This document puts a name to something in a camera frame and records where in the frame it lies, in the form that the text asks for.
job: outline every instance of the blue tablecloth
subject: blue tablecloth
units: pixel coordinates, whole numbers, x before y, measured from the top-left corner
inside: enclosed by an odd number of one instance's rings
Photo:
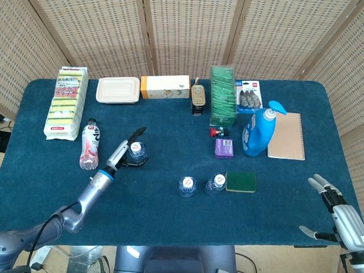
[[[201,80],[209,101],[209,81]],[[80,169],[77,139],[46,140],[44,123],[55,80],[29,83],[0,169],[0,230],[38,224],[62,205],[77,200],[94,171]],[[135,105],[105,105],[95,99],[90,80],[81,129],[88,118],[101,130],[100,167],[119,143],[137,128],[150,159],[141,168],[123,168],[92,209],[76,235],[64,232],[66,245],[314,245],[299,225],[330,232],[333,226],[321,197],[307,183],[319,173],[358,208],[329,100],[324,87],[311,81],[260,81],[264,106],[281,102],[301,113],[306,161],[244,155],[241,132],[251,115],[239,115],[230,129],[233,159],[214,158],[209,136],[209,102],[203,115],[191,114],[188,99],[143,100]],[[222,192],[210,197],[203,188],[214,172],[257,174],[255,193]],[[183,198],[182,176],[198,180],[197,192]]]

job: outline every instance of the red cap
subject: red cap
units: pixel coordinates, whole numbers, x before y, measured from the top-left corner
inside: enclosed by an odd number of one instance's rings
[[[211,127],[210,128],[210,137],[214,137],[214,136],[216,136],[216,129]]]

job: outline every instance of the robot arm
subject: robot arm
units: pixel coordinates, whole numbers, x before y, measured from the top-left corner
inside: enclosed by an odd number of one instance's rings
[[[334,233],[319,233],[305,226],[300,226],[300,230],[316,240],[339,242],[350,253],[354,271],[364,273],[364,224],[359,214],[347,204],[342,193],[320,175],[314,175],[308,182],[318,191],[328,208],[334,222]]]
[[[11,268],[14,266],[17,257],[23,250],[32,251],[38,234],[40,237],[34,249],[38,249],[60,238],[63,229],[70,233],[79,232],[82,229],[92,206],[113,182],[117,170],[127,166],[139,167],[144,165],[148,160],[148,158],[145,158],[140,163],[129,163],[127,162],[126,156],[129,145],[134,142],[138,136],[142,135],[145,129],[146,127],[138,129],[128,140],[124,140],[107,160],[106,167],[99,169],[98,172],[90,178],[90,183],[78,197],[78,203],[81,208],[80,212],[76,212],[71,206],[63,206],[51,216],[50,220],[48,220],[49,222],[46,222],[46,224],[40,224],[28,230],[0,232],[0,272],[30,273],[29,264],[15,269]]]

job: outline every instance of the plastic food container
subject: plastic food container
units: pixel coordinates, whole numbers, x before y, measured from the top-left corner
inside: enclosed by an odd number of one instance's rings
[[[134,104],[139,101],[139,90],[136,77],[100,78],[96,100],[104,104]]]

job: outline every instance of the woven panel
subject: woven panel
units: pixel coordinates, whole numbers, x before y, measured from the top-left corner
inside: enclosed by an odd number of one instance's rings
[[[56,77],[63,62],[22,1],[0,2],[0,24],[0,108],[14,119],[27,84]]]
[[[72,65],[89,68],[90,78],[148,75],[133,0],[38,0]]]
[[[349,2],[252,1],[232,58],[237,76],[291,79]]]
[[[360,210],[364,215],[364,139],[344,147],[344,153]]]
[[[364,11],[307,75],[325,85],[340,135],[364,124],[363,37]]]
[[[160,75],[210,77],[221,65],[237,1],[150,1]]]

